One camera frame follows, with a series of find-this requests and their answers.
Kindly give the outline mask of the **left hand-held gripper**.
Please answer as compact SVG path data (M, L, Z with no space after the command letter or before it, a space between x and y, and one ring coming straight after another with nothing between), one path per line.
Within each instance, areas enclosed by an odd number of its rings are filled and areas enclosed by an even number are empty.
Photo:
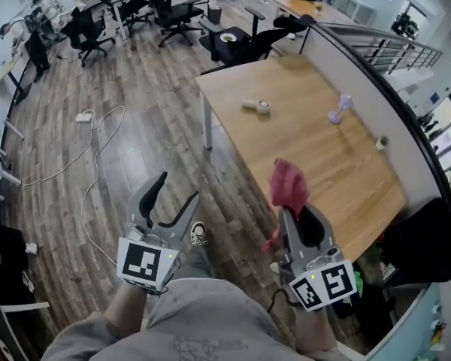
M200 195L193 193L170 223L153 227L151 212L168 176L166 171L147 180L129 200L126 236L119 240L117 277L160 296L179 267L183 236L198 208Z

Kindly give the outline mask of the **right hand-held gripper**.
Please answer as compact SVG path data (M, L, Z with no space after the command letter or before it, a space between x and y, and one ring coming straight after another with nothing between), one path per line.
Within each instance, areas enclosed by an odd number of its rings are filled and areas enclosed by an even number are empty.
M292 270L287 287L306 311L315 311L343 300L357 291L353 264L335 246L329 220L313 205L306 204L298 225L288 208L279 213L283 254L280 268ZM320 253L306 259L305 252Z

